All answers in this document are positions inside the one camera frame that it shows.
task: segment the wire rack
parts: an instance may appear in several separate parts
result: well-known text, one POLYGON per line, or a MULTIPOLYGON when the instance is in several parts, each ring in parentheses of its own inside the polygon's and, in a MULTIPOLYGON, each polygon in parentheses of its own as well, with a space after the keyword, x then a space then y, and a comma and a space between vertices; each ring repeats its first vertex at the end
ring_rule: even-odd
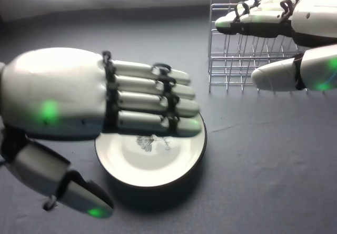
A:
POLYGON ((215 21, 234 10, 241 0, 211 0, 209 19, 209 92, 213 85, 241 87, 252 85, 251 73, 267 63, 289 58, 306 48, 296 45, 291 38, 258 38, 224 35, 215 28, 215 21))

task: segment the white plate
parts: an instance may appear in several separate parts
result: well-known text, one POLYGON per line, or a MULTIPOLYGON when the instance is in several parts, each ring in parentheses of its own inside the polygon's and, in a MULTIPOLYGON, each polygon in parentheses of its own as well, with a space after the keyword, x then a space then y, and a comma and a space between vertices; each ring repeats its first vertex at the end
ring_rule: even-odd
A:
POLYGON ((158 187, 183 177, 202 158, 206 127, 192 138, 101 134, 95 141, 98 159, 117 180, 135 187, 158 187))

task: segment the green light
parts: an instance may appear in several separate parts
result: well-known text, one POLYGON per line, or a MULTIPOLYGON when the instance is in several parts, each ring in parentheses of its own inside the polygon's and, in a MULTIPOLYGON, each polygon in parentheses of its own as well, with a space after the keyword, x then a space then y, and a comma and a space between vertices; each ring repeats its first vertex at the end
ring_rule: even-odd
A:
POLYGON ((331 85, 328 83, 322 83, 322 84, 317 85, 316 87, 317 90, 321 90, 321 91, 329 90, 331 88, 332 88, 331 85))
POLYGON ((329 60, 328 63, 331 69, 337 69, 337 58, 329 60))
POLYGON ((92 217, 96 217, 96 218, 105 218, 108 217, 109 214, 100 208, 95 208, 95 209, 90 209, 87 211, 87 213, 92 216, 92 217))
POLYGON ((57 102, 46 100, 41 105, 39 120, 43 123, 55 124, 58 120, 57 102))

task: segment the gray table surface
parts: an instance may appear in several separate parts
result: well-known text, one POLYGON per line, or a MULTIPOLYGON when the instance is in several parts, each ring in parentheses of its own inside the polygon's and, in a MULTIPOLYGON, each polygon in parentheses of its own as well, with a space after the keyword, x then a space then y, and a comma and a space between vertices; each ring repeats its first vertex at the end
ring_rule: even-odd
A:
POLYGON ((9 23, 0 60, 43 47, 75 47, 116 59, 165 62, 188 72, 208 130, 204 159, 188 185, 169 193, 120 192, 94 142, 46 144, 69 158, 115 201, 97 220, 41 195, 0 171, 3 234, 337 233, 337 92, 273 94, 214 87, 208 94, 207 8, 72 12, 9 23))

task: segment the plate rim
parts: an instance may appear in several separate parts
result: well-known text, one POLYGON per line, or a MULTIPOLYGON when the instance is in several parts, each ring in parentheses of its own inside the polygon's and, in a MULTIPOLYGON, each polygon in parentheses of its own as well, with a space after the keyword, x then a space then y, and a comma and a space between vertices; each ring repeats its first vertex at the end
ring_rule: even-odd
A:
POLYGON ((106 170, 106 168, 103 166, 103 164, 102 164, 102 162, 101 162, 101 160, 100 160, 100 158, 98 156, 98 153, 97 153, 97 147, 96 147, 97 138, 96 138, 95 141, 94 141, 94 145, 95 145, 95 153, 96 153, 97 159, 100 162, 101 166, 104 168, 104 170, 106 172, 108 172, 111 177, 113 177, 116 181, 120 182, 121 184, 123 184, 123 185, 125 185, 127 187, 134 188, 134 189, 148 190, 148 189, 161 189, 161 188, 172 186, 172 185, 178 183, 179 181, 181 181, 182 179, 184 179, 186 176, 188 176, 196 168, 196 166, 200 163, 200 161, 202 160, 202 158, 203 158, 203 156, 205 154, 206 147, 207 147, 207 128, 206 128, 206 124, 205 124, 203 116, 201 115, 201 113, 199 113, 199 115, 201 117, 202 123, 204 125, 204 129, 205 129, 205 139, 204 139, 204 145, 202 147, 201 153, 200 153, 198 159, 196 160, 196 162, 194 163, 194 165, 185 174, 183 174, 181 177, 179 177, 179 178, 177 178, 177 179, 175 179, 175 180, 173 180, 173 181, 171 181, 169 183, 158 185, 158 186, 142 187, 142 186, 136 186, 136 185, 128 184, 128 183, 125 183, 125 182, 117 179, 115 176, 113 176, 112 174, 110 174, 106 170))

